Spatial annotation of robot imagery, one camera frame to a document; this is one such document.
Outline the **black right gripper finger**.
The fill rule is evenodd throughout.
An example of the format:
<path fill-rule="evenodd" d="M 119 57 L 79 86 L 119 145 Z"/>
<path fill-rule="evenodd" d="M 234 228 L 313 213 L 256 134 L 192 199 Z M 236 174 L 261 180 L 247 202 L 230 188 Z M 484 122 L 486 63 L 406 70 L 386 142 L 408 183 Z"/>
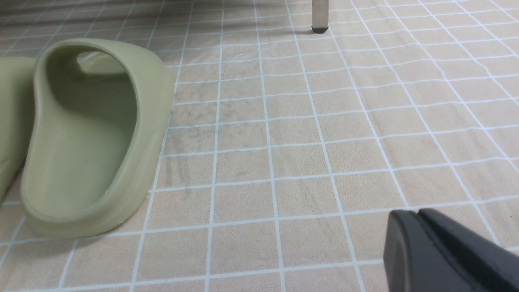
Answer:
<path fill-rule="evenodd" d="M 384 243 L 390 292 L 517 292 L 519 258 L 431 209 L 392 210 Z"/>

